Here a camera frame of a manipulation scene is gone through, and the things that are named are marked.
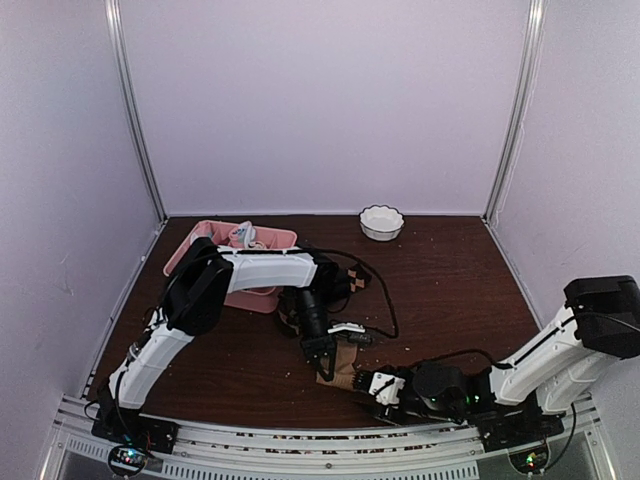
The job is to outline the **brown argyle patterned sock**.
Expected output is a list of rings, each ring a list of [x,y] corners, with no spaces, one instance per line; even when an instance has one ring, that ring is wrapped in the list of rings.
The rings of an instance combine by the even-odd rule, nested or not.
[[[340,269],[335,277],[332,289],[324,296],[324,304],[329,315],[335,315],[346,309],[353,295],[368,287],[372,275],[360,263]],[[300,324],[295,306],[293,287],[284,287],[278,295],[278,304],[274,313],[274,323],[278,331],[287,338],[300,336]]]

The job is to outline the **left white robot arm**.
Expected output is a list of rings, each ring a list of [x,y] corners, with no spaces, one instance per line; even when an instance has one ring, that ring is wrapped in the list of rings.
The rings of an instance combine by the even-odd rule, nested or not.
[[[293,289],[304,357],[333,380],[337,342],[326,303],[338,271],[313,248],[235,249],[197,239],[172,270],[141,336],[100,384],[93,434],[123,444],[145,439],[152,430],[139,415],[152,387],[176,355],[218,324],[227,296],[241,290]]]

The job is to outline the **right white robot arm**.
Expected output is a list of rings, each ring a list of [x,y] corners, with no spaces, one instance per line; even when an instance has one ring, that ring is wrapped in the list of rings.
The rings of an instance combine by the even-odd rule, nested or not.
[[[491,422],[513,412],[519,440],[535,440],[603,372],[639,355],[639,285],[629,275],[578,278],[565,303],[529,342],[505,360],[467,375],[442,359],[359,371],[350,384],[376,403],[373,414],[402,425]]]

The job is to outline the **tan ribbed sock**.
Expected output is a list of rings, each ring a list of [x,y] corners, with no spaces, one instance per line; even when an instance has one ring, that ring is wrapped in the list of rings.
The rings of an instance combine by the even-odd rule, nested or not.
[[[356,375],[355,362],[358,347],[355,344],[339,341],[335,359],[334,377],[331,381],[324,380],[319,373],[316,374],[316,383],[328,387],[353,391],[353,381]]]

